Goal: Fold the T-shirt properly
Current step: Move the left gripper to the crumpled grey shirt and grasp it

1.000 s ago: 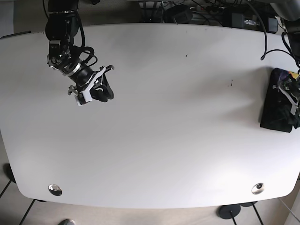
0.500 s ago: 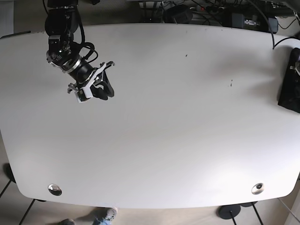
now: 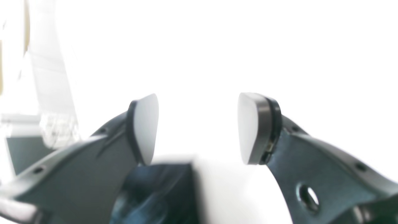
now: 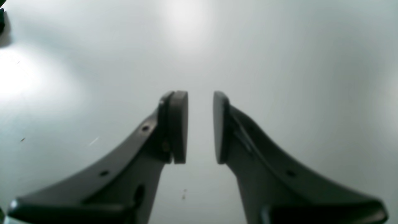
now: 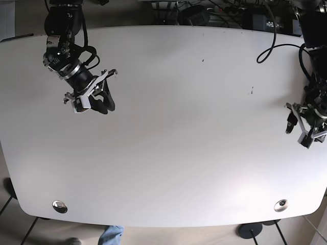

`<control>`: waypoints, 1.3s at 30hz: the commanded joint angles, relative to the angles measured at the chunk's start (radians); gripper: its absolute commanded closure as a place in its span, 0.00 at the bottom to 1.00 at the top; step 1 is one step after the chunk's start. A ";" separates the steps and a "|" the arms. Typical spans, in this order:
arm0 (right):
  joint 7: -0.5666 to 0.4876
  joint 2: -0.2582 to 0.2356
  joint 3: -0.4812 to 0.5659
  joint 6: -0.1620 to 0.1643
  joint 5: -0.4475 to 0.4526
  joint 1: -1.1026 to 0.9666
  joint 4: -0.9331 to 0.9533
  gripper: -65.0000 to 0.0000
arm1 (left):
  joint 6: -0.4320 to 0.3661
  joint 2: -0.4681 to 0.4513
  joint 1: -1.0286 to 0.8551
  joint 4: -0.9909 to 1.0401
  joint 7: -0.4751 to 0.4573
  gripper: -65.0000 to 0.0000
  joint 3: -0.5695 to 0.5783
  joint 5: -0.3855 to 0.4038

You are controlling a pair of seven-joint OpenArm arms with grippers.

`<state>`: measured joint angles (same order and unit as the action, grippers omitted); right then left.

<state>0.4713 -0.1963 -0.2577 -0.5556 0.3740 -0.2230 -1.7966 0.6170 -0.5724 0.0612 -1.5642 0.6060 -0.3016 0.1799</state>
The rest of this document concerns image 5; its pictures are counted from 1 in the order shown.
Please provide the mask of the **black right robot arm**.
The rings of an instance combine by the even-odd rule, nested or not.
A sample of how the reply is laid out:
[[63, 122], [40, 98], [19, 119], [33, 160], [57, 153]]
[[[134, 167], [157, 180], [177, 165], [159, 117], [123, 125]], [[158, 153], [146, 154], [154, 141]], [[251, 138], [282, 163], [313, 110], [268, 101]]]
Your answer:
[[95, 47], [88, 44], [83, 1], [46, 1], [48, 15], [44, 22], [47, 35], [43, 64], [65, 80], [72, 92], [64, 95], [63, 103], [71, 103], [74, 113], [89, 109], [101, 114], [115, 110], [107, 79], [116, 69], [91, 73], [90, 63], [100, 60]]

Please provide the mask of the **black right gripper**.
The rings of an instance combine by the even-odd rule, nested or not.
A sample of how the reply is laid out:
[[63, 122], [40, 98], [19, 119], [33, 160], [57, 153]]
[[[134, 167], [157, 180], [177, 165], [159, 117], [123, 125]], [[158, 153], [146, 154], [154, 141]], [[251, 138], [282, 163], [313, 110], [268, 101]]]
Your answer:
[[[89, 85], [86, 86], [82, 91], [74, 91], [74, 93], [67, 92], [64, 95], [63, 103], [68, 102], [77, 104], [89, 104], [91, 109], [97, 111], [101, 114], [108, 114], [108, 111], [115, 110], [115, 103], [111, 96], [107, 78], [117, 75], [116, 69], [110, 71], [104, 70], [100, 76], [95, 76], [92, 78]], [[100, 99], [95, 99], [93, 96], [103, 95], [103, 101]]]

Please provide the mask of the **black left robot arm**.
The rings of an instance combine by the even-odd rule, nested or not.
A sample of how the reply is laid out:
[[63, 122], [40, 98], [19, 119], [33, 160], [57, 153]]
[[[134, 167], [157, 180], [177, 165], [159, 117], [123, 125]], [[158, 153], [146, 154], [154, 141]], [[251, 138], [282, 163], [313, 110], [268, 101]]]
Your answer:
[[286, 133], [296, 125], [301, 128], [298, 142], [309, 148], [313, 142], [323, 143], [326, 137], [326, 8], [324, 1], [292, 1], [304, 43], [298, 58], [307, 78], [301, 103], [287, 103], [290, 110]]

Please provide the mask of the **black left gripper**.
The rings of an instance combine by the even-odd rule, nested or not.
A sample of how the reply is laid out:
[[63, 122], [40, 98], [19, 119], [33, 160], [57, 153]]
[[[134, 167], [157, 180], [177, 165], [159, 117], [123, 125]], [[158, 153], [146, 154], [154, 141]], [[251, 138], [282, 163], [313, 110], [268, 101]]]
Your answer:
[[299, 124], [301, 133], [312, 131], [314, 142], [323, 143], [326, 138], [326, 102], [307, 105], [286, 103], [290, 110], [287, 118], [286, 134], [290, 134]]

